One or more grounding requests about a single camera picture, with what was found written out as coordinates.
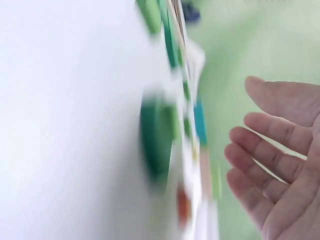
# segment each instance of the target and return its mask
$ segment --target blue object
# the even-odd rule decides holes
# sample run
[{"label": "blue object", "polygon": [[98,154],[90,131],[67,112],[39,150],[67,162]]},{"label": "blue object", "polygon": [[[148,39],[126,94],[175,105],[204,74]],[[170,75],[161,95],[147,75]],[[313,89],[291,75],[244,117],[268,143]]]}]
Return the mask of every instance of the blue object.
[{"label": "blue object", "polygon": [[205,114],[204,108],[200,101],[198,101],[193,109],[194,111],[194,120],[195,120],[195,131],[199,137],[200,145],[207,146],[208,139],[207,139],[207,130],[206,130],[206,123],[205,123]]},{"label": "blue object", "polygon": [[182,10],[184,14],[185,23],[196,23],[200,20],[200,11],[194,7],[191,2],[183,2]]}]

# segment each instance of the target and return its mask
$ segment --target hand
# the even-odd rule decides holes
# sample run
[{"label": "hand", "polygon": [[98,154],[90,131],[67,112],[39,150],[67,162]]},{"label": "hand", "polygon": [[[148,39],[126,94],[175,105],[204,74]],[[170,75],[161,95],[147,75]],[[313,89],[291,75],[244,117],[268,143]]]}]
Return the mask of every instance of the hand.
[{"label": "hand", "polygon": [[[245,88],[266,113],[249,113],[251,130],[291,149],[289,155],[251,130],[235,127],[225,156],[228,184],[265,240],[320,239],[320,86],[265,82],[250,76]],[[265,166],[278,180],[253,159]]]}]

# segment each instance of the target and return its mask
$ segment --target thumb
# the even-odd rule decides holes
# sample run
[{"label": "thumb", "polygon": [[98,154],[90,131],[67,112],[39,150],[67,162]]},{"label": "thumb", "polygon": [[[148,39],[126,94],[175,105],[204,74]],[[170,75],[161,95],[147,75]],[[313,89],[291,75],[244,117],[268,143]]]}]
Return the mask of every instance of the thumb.
[{"label": "thumb", "polygon": [[320,86],[301,82],[271,82],[248,76],[245,89],[266,113],[312,127],[320,114]]}]

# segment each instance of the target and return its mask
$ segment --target orange sticker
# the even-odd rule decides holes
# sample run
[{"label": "orange sticker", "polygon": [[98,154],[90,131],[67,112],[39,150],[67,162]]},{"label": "orange sticker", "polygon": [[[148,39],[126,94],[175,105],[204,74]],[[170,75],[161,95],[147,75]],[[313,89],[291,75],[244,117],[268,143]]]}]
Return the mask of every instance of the orange sticker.
[{"label": "orange sticker", "polygon": [[181,228],[185,228],[191,218],[191,202],[183,187],[177,189],[178,219]]}]

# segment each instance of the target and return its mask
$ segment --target green wall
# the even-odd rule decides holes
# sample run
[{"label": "green wall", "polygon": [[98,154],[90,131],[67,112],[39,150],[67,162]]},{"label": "green wall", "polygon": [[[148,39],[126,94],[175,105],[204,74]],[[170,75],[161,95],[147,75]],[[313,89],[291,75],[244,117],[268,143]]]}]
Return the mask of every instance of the green wall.
[{"label": "green wall", "polygon": [[194,0],[200,24],[189,36],[206,52],[199,95],[206,112],[213,168],[221,166],[219,224],[222,240],[259,240],[260,234],[230,192],[224,157],[229,130],[243,125],[257,107],[247,97],[244,80],[256,75],[271,81],[320,84],[320,17],[317,1]]}]

